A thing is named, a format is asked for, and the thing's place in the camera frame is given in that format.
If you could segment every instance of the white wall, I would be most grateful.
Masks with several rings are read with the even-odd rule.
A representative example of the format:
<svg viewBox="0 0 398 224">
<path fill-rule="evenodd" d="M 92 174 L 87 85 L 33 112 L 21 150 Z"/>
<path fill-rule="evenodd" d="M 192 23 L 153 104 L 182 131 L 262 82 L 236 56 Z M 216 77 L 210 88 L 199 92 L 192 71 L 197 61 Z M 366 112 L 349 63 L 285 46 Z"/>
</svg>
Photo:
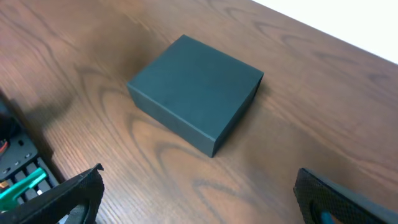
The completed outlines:
<svg viewBox="0 0 398 224">
<path fill-rule="evenodd" d="M 398 64 L 398 0 L 254 0 Z"/>
</svg>

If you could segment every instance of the box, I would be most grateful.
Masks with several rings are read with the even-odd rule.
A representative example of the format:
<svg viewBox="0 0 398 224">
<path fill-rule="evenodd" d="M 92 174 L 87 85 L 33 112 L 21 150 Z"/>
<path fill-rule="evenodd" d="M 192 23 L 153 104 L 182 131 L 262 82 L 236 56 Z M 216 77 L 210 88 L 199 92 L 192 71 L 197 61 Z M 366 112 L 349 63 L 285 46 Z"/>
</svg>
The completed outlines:
<svg viewBox="0 0 398 224">
<path fill-rule="evenodd" d="M 127 87 L 138 108 L 213 157 L 252 102 L 263 74 L 183 35 Z"/>
</svg>

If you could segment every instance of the teal component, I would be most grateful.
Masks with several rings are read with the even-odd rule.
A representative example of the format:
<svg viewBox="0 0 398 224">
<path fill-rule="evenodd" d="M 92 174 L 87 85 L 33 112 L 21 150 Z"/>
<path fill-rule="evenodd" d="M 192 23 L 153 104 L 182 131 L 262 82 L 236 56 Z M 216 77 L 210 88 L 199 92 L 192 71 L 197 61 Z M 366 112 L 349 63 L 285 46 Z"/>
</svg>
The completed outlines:
<svg viewBox="0 0 398 224">
<path fill-rule="evenodd" d="M 0 194 L 0 211 L 8 211 L 18 206 L 17 198 L 26 190 L 33 189 L 38 183 L 43 181 L 47 174 L 42 168 L 38 168 L 25 179 L 14 184 Z"/>
</svg>

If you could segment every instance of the plastic part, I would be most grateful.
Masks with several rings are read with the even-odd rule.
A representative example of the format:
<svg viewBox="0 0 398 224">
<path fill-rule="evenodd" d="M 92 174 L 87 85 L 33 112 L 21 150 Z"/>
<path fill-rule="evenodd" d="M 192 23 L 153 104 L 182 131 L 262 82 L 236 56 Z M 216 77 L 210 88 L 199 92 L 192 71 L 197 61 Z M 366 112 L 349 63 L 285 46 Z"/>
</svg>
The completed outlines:
<svg viewBox="0 0 398 224">
<path fill-rule="evenodd" d="M 398 223 L 398 214 L 308 169 L 298 171 L 294 194 L 305 223 Z"/>
<path fill-rule="evenodd" d="M 0 137 L 9 143 L 7 149 L 0 153 L 0 182 L 6 181 L 12 187 L 24 180 L 29 174 L 41 168 L 47 177 L 37 184 L 34 189 L 29 189 L 17 198 L 19 205 L 37 197 L 51 188 L 56 187 L 59 182 L 52 174 L 31 138 L 27 134 L 23 124 L 16 114 L 15 105 L 12 105 L 0 91 Z"/>
<path fill-rule="evenodd" d="M 47 174 L 42 168 L 36 169 L 31 175 L 20 180 L 0 194 L 0 210 L 8 211 L 18 206 L 17 198 L 28 189 L 33 189 L 46 178 Z"/>
<path fill-rule="evenodd" d="M 98 170 L 101 164 L 65 181 L 56 188 L 0 214 L 2 223 L 57 223 L 69 213 L 65 223 L 95 223 L 104 194 Z"/>
</svg>

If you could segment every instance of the wooden table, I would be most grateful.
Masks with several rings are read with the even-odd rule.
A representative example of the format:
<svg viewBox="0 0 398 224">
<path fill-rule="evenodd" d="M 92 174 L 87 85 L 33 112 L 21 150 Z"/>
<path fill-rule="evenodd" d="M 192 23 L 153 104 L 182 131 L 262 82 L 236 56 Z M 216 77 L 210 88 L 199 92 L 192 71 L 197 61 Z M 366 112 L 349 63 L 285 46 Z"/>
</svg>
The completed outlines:
<svg viewBox="0 0 398 224">
<path fill-rule="evenodd" d="M 265 72 L 214 159 L 125 86 L 182 34 Z M 303 223 L 300 167 L 398 212 L 398 66 L 249 0 L 2 0 L 0 63 L 65 178 L 104 165 L 98 223 Z"/>
</svg>

